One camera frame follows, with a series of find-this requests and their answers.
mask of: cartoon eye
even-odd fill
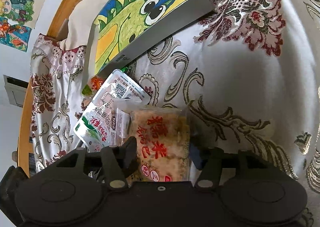
[[[150,13],[150,11],[155,7],[159,0],[147,0],[140,9],[142,15]]]
[[[156,23],[162,17],[166,9],[167,8],[165,5],[161,5],[156,8],[153,8],[149,13],[149,15],[146,17],[145,23],[148,26],[151,26],[152,24]]]

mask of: plastic packaging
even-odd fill
[[[190,129],[180,109],[143,107],[131,113],[130,135],[137,139],[140,178],[187,181]]]
[[[83,112],[74,132],[89,152],[120,146],[128,137],[130,106],[149,101],[150,96],[135,81],[121,70],[114,70]]]

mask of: black pupil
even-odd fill
[[[144,7],[144,12],[145,13],[150,13],[150,11],[154,8],[156,3],[154,1],[150,1],[145,7]]]
[[[152,20],[154,20],[157,16],[159,16],[161,14],[162,10],[163,10],[163,6],[159,6],[159,7],[152,9],[149,14],[149,17]]]
[[[132,34],[129,38],[129,43],[131,43],[136,38],[135,34]]]

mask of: colorful poster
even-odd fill
[[[35,28],[45,0],[0,0],[0,17]]]
[[[7,18],[0,17],[0,44],[26,52],[31,28],[20,24],[10,24]]]
[[[95,24],[99,38],[95,74],[146,29],[186,0],[109,0]]]

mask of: wooden frame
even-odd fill
[[[68,19],[74,7],[81,0],[62,0],[48,30],[48,36],[56,38],[65,19]],[[18,166],[29,176],[29,153],[34,153],[33,144],[29,143],[33,93],[29,82],[24,99],[20,132],[18,139]]]

